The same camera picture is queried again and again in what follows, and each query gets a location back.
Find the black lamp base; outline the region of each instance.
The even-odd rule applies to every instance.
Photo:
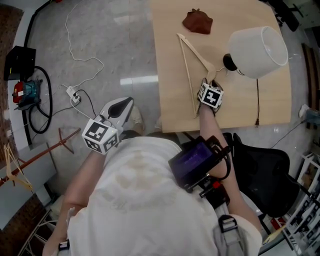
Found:
[[[238,68],[233,62],[230,53],[223,56],[223,64],[227,70],[236,71]]]

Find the shoe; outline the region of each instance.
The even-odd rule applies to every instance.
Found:
[[[310,109],[310,107],[308,107],[306,104],[303,104],[299,110],[299,117],[302,118],[308,109]]]
[[[135,105],[131,110],[130,119],[133,121],[134,124],[142,124],[143,130],[145,129],[145,122],[142,119],[139,108]]]
[[[154,129],[160,129],[162,130],[162,120],[161,120],[161,116],[159,117],[159,119],[156,121],[155,125],[154,125]]]

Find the apriltag cube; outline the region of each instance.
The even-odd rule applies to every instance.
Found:
[[[222,103],[222,95],[224,94],[223,90],[220,90],[218,87],[214,87],[207,83],[202,83],[200,92],[198,94],[199,100],[207,104],[208,106],[216,109]]]
[[[87,123],[82,137],[86,146],[105,155],[119,143],[118,130],[92,119]]]

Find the wooden table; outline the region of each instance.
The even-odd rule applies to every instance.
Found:
[[[164,132],[199,130],[194,118],[186,66],[177,33],[219,70],[228,53],[228,40],[237,30],[269,26],[280,32],[272,9],[258,0],[150,0]],[[213,19],[210,35],[192,33],[182,21],[192,8]],[[193,90],[199,90],[206,70],[184,44]],[[258,113],[257,83],[236,71],[217,73],[223,87],[222,105],[216,115],[221,128],[254,126]],[[288,123],[291,118],[289,65],[259,79],[260,124]]]

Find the person's left arm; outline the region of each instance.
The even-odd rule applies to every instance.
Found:
[[[75,215],[87,207],[89,197],[104,171],[105,159],[105,155],[92,151],[81,165],[65,192],[58,222],[43,248],[43,256],[51,256],[58,249],[59,243],[67,239],[68,211],[74,207],[73,215]]]

